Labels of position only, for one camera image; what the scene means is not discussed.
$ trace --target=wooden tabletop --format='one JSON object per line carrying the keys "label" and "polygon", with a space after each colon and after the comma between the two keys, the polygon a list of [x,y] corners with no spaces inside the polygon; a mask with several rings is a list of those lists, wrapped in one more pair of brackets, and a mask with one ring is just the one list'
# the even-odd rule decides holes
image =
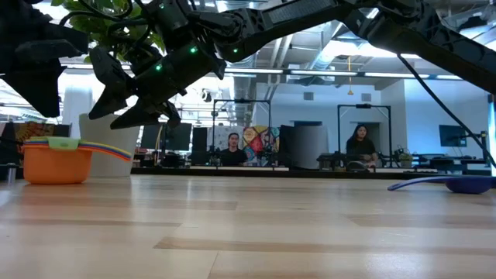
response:
{"label": "wooden tabletop", "polygon": [[496,278],[496,192],[132,176],[0,184],[5,279]]}

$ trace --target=black shirt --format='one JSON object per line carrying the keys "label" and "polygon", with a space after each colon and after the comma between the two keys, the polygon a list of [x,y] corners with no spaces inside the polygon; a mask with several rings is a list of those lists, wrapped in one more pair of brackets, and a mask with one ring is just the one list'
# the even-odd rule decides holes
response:
{"label": "black shirt", "polygon": [[220,153],[220,160],[222,161],[222,165],[226,167],[235,167],[239,166],[240,164],[246,162],[248,160],[248,157],[246,156],[246,153],[242,150],[236,150],[234,152],[229,151],[228,149],[225,149],[221,151]]}
{"label": "black shirt", "polygon": [[361,141],[348,139],[346,142],[346,154],[348,155],[372,155],[373,153],[375,153],[375,146],[368,138]]}

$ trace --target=woman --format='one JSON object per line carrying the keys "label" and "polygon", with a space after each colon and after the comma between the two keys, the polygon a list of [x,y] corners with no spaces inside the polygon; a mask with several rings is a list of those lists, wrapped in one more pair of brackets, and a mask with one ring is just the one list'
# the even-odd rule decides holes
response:
{"label": "woman", "polygon": [[378,159],[377,153],[375,152],[374,143],[367,138],[367,127],[363,124],[359,124],[353,135],[346,142],[346,154],[360,156],[369,166],[375,165]]}

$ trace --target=orange bowl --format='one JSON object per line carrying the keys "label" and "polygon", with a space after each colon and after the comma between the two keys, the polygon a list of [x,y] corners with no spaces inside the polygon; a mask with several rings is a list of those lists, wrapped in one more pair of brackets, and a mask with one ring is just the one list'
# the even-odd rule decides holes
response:
{"label": "orange bowl", "polygon": [[24,146],[24,179],[32,184],[77,184],[88,178],[91,151]]}

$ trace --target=person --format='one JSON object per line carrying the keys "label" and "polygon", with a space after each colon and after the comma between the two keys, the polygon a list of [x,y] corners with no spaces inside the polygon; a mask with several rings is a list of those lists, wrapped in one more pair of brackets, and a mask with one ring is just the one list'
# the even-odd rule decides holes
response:
{"label": "person", "polygon": [[346,155],[360,156],[368,166],[375,165],[378,156],[372,140],[367,138],[367,127],[363,124],[356,126],[353,135],[346,141]]}
{"label": "person", "polygon": [[248,160],[246,153],[238,148],[239,135],[230,133],[227,137],[229,147],[221,151],[220,160],[223,166],[242,166]]}

